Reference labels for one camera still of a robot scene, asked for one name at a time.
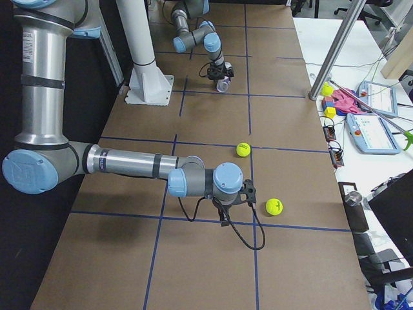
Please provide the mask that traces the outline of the aluminium frame post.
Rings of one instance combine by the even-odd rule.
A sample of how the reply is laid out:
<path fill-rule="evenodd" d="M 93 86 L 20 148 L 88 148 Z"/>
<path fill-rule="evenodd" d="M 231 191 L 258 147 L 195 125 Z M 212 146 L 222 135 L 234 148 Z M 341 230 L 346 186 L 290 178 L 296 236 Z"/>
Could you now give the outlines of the aluminium frame post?
<path fill-rule="evenodd" d="M 351 32 L 354 23 L 357 21 L 358 16 L 361 13 L 366 2 L 366 0 L 352 1 L 350 7 L 347 10 L 347 15 L 341 22 L 337 34 L 329 48 L 327 56 L 320 68 L 316 80 L 308 93 L 309 99 L 313 101 L 317 99 L 324 82 L 327 80 L 328 74 L 332 70 L 336 59 L 338 58 L 338 55 L 341 52 L 341 49 L 343 48 L 343 45 L 345 44 L 347 37 Z"/>

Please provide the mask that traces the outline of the reach grabber stick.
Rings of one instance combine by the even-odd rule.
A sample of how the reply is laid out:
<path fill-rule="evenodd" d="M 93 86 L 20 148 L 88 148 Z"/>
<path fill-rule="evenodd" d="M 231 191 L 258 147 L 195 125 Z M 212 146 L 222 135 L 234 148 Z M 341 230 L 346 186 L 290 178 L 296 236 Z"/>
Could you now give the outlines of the reach grabber stick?
<path fill-rule="evenodd" d="M 384 119 L 385 121 L 387 121 L 389 124 L 391 124 L 393 127 L 395 127 L 400 133 L 402 133 L 407 140 L 407 145 L 406 147 L 403 149 L 404 151 L 407 151 L 408 148 L 412 145 L 412 141 L 413 141 L 413 137 L 412 134 L 408 131 L 408 130 L 404 130 L 403 128 L 401 128 L 398 124 L 394 123 L 393 121 L 391 121 L 390 119 L 388 119 L 384 114 L 382 114 L 381 112 L 379 112 L 378 110 L 368 106 L 366 103 L 364 103 L 361 99 L 359 99 L 357 96 L 353 95 L 353 93 L 351 91 L 348 91 L 346 88 L 338 85 L 335 81 L 333 81 L 332 79 L 330 80 L 330 82 L 338 87 L 340 90 L 342 90 L 346 95 L 348 95 L 349 97 L 351 97 L 352 99 L 354 99 L 355 101 L 357 101 L 359 103 L 359 105 L 361 105 L 362 107 L 364 107 L 365 109 L 367 109 L 368 111 L 376 114 L 377 116 L 381 117 L 382 119 Z"/>

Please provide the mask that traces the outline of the yellow cube block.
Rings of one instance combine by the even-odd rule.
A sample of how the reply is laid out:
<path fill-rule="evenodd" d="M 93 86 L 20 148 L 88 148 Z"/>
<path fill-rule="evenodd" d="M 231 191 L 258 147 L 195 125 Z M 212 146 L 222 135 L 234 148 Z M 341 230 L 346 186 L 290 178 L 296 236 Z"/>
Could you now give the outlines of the yellow cube block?
<path fill-rule="evenodd" d="M 323 109 L 323 112 L 324 112 L 324 115 L 325 115 L 327 118 L 333 119 L 333 118 L 336 116 L 336 108 L 335 108 L 335 107 L 329 107 L 329 106 L 327 106 L 327 107 L 325 107 L 325 108 Z"/>

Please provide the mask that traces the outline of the black monitor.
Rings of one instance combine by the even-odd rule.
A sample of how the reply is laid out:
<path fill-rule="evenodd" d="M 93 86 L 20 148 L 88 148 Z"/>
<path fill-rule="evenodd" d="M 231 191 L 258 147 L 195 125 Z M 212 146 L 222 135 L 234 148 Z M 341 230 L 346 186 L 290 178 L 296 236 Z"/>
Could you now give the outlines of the black monitor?
<path fill-rule="evenodd" d="M 368 204 L 407 261 L 412 263 L 412 171 L 372 191 Z"/>

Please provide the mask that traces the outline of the near teach pendant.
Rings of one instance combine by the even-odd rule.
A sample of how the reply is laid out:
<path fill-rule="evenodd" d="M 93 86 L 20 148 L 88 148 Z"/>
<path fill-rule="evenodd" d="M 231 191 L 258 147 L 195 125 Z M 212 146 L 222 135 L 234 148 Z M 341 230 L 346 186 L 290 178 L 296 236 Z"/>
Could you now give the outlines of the near teach pendant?
<path fill-rule="evenodd" d="M 395 155 L 401 148 L 385 122 L 374 114 L 347 114 L 346 125 L 362 154 Z"/>

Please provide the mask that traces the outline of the orange circuit board near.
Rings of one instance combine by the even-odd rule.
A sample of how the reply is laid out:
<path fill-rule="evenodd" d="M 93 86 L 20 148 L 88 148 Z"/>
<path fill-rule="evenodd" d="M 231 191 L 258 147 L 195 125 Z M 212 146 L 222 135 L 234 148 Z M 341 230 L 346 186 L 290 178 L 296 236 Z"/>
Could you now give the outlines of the orange circuit board near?
<path fill-rule="evenodd" d="M 337 169 L 343 167 L 343 149 L 340 147 L 329 147 L 328 151 L 330 154 L 330 159 L 332 161 L 333 168 Z"/>

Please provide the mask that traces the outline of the yellow tennis ball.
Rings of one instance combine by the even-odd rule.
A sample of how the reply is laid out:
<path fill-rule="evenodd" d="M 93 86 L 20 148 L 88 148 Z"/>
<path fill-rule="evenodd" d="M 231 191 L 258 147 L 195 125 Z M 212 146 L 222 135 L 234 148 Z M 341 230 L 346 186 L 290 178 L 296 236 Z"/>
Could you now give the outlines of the yellow tennis ball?
<path fill-rule="evenodd" d="M 277 198 L 271 198 L 266 202 L 265 209 L 271 216 L 277 216 L 283 212 L 283 203 Z"/>
<path fill-rule="evenodd" d="M 248 143 L 241 142 L 236 146 L 236 154 L 239 157 L 242 157 L 242 158 L 247 157 L 250 155 L 250 153 L 251 153 L 251 147 Z"/>

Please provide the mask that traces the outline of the steel cylinder weight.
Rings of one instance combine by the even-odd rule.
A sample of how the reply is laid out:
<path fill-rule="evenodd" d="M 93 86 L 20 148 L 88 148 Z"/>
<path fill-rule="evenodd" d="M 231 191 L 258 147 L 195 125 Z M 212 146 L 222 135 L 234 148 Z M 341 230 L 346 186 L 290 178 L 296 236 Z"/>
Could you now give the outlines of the steel cylinder weight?
<path fill-rule="evenodd" d="M 360 205 L 363 200 L 362 195 L 358 191 L 350 191 L 345 194 L 345 204 L 355 207 Z"/>

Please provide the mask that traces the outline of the orange circuit board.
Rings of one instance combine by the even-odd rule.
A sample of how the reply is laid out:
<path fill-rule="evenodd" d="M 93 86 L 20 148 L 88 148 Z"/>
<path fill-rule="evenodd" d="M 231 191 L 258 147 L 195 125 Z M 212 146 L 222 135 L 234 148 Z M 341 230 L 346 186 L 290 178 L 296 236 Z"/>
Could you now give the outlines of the orange circuit board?
<path fill-rule="evenodd" d="M 336 141 L 335 126 L 325 125 L 323 126 L 323 132 L 324 132 L 326 141 Z"/>
<path fill-rule="evenodd" d="M 330 159 L 332 161 L 333 168 L 337 169 L 343 167 L 343 149 L 340 147 L 329 147 L 328 151 L 330 154 Z"/>

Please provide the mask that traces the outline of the spare tennis ball one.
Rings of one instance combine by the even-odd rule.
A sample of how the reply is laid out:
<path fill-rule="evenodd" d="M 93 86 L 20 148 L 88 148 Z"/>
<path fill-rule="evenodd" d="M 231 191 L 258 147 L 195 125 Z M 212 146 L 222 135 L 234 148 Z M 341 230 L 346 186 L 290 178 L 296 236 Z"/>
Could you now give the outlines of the spare tennis ball one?
<path fill-rule="evenodd" d="M 334 93 L 335 89 L 331 86 L 328 82 L 324 82 L 321 88 L 321 95 L 322 96 L 331 96 Z"/>

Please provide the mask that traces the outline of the pink cloth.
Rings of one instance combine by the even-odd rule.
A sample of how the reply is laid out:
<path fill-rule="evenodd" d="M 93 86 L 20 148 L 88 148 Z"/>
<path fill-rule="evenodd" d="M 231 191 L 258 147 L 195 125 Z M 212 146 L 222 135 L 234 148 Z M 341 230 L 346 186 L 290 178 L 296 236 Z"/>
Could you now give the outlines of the pink cloth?
<path fill-rule="evenodd" d="M 332 93 L 335 107 L 344 114 L 364 114 L 356 104 L 356 101 L 345 94 L 341 89 L 336 89 Z"/>

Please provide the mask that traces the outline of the orange circuit board far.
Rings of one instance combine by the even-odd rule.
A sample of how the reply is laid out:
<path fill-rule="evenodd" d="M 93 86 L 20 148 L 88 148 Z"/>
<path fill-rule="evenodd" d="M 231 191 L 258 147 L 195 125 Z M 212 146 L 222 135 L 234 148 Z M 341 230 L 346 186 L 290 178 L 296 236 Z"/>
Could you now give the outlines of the orange circuit board far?
<path fill-rule="evenodd" d="M 323 126 L 323 132 L 324 132 L 326 141 L 336 141 L 335 126 L 325 125 Z"/>

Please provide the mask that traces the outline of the far teach pendant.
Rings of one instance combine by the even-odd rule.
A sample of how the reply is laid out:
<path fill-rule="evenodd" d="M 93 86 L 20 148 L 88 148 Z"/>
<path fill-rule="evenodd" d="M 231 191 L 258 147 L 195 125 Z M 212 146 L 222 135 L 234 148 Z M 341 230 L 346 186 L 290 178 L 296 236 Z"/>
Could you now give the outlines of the far teach pendant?
<path fill-rule="evenodd" d="M 357 94 L 360 100 L 369 107 L 379 110 L 390 118 L 398 116 L 394 87 L 372 81 L 363 81 L 358 86 Z"/>

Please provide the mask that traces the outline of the teach pendant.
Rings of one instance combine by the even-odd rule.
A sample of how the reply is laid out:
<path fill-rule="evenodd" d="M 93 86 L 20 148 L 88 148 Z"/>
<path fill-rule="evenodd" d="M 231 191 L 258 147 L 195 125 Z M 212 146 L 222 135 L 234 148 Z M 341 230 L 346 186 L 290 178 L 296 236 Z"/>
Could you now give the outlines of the teach pendant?
<path fill-rule="evenodd" d="M 357 94 L 360 100 L 369 107 L 379 110 L 390 118 L 398 116 L 394 87 L 372 81 L 363 81 L 358 86 Z"/>
<path fill-rule="evenodd" d="M 347 114 L 346 125 L 362 154 L 395 155 L 401 148 L 385 122 L 374 114 Z"/>

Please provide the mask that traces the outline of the blue cube block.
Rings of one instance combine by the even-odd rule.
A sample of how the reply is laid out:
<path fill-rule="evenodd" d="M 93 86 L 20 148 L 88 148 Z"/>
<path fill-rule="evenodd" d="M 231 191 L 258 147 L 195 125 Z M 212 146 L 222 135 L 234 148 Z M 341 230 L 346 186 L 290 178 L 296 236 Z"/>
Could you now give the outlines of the blue cube block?
<path fill-rule="evenodd" d="M 335 104 L 333 101 L 322 101 L 322 107 L 323 110 L 325 110 L 326 108 L 335 108 Z"/>

